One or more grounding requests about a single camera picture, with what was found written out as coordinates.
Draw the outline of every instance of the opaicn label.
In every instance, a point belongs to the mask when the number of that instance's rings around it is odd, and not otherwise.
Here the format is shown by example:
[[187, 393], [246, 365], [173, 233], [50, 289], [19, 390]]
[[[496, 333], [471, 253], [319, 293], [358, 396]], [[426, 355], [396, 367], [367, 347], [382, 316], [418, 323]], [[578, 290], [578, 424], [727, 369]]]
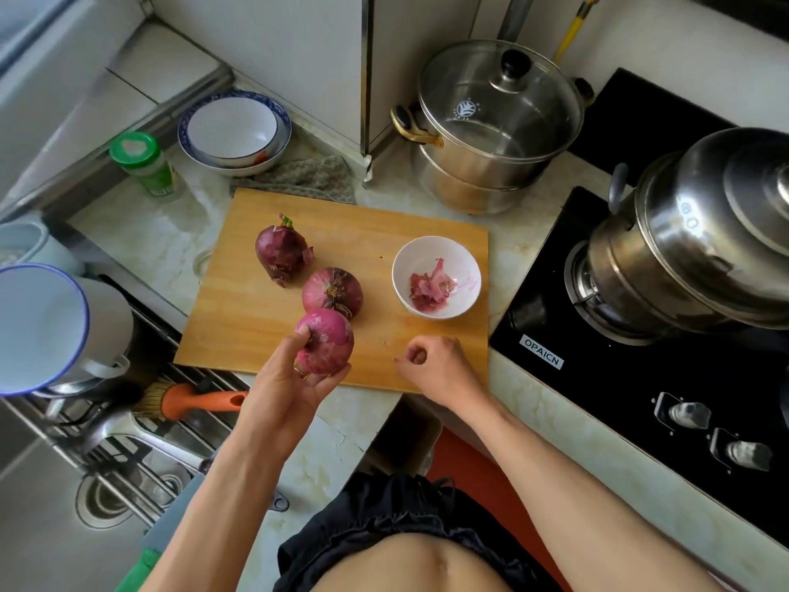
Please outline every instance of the opaicn label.
[[561, 369], [564, 365], [564, 359], [560, 358], [558, 355], [554, 355], [548, 349], [540, 345], [536, 340], [533, 340], [526, 335], [521, 337], [521, 345], [523, 345], [535, 355], [539, 355], [556, 369]]

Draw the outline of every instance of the forearm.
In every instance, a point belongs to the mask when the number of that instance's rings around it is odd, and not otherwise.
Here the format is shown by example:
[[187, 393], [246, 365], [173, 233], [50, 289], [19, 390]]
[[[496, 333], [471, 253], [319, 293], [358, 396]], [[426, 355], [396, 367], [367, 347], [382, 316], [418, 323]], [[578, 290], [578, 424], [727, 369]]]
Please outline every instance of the forearm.
[[721, 590], [682, 550], [496, 399], [461, 417], [509, 478], [575, 592]]
[[232, 592], [261, 527], [282, 462], [233, 431], [141, 592]]

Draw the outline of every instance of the kitchen counter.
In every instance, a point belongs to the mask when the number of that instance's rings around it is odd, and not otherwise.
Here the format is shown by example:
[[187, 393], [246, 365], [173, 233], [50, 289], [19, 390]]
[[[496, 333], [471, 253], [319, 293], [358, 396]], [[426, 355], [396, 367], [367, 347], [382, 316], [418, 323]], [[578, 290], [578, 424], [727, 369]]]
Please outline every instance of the kitchen counter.
[[[560, 155], [519, 208], [497, 217], [459, 215], [421, 191], [411, 177], [408, 146], [396, 142], [376, 161], [373, 180], [357, 183], [360, 205], [473, 222], [490, 231], [488, 328], [492, 331], [537, 256], [570, 190], [597, 194], [609, 176], [572, 154]], [[289, 158], [315, 155], [299, 141]], [[189, 193], [169, 203], [127, 179], [76, 215], [71, 224], [184, 313], [199, 282], [192, 261], [214, 244], [229, 208], [227, 178], [195, 165], [178, 148], [167, 155]], [[496, 351], [489, 386], [526, 424], [602, 480], [669, 537], [754, 592], [777, 592], [789, 581], [787, 550], [646, 456], [618, 434]], [[251, 383], [251, 375], [242, 375]], [[333, 498], [399, 400], [391, 392], [339, 387], [323, 402], [279, 483], [291, 499], [284, 514], [263, 523], [239, 590], [267, 590], [278, 575], [276, 550]]]

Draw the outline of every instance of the black shorts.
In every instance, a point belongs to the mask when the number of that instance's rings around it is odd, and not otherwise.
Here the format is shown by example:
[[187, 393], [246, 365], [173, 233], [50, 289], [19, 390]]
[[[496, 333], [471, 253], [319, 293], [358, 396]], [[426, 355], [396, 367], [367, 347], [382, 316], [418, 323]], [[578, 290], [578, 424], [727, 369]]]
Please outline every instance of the black shorts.
[[279, 548], [274, 592], [306, 592], [342, 559], [405, 532], [452, 540], [513, 590], [561, 592], [547, 571], [488, 511], [446, 481], [354, 474], [340, 495]]

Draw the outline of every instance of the floor mat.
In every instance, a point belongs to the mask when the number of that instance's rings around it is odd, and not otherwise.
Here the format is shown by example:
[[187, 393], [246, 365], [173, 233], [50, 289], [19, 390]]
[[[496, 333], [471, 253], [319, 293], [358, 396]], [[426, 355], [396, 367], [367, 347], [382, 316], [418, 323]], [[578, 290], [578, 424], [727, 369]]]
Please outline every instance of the floor mat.
[[440, 477], [453, 478], [458, 488], [488, 509], [559, 585], [571, 592], [570, 585], [556, 567], [518, 494], [495, 463], [444, 428], [436, 442], [433, 463], [427, 477], [431, 481]]

